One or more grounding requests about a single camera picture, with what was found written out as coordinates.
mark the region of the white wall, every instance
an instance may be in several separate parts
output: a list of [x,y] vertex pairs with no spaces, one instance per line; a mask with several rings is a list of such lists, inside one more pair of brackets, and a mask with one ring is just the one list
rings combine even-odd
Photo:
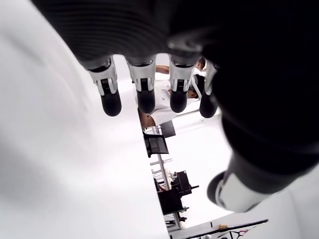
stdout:
[[[231,154],[219,116],[201,121],[200,115],[191,114],[175,120],[177,135],[166,139],[174,167],[176,171],[187,171],[191,185],[200,185],[191,195],[182,198],[184,206],[190,207],[182,214],[188,218],[189,227],[212,220],[213,229],[216,229],[218,224],[236,225],[269,219],[268,223],[249,231],[245,238],[318,238],[319,167],[250,212],[222,217],[229,212],[214,205],[206,196],[208,183],[227,168]],[[186,235],[180,237],[186,238],[200,233],[188,228],[174,235]]]
[[179,128],[174,123],[180,133],[166,139],[169,155],[173,158],[166,167],[174,171],[186,170],[190,184],[199,185],[191,195],[182,197],[183,205],[190,208],[181,215],[188,218],[187,226],[191,227],[230,213],[211,203],[206,189],[210,180],[227,168],[231,151],[219,116],[205,121],[199,121],[197,114],[177,119],[188,121],[189,127]]

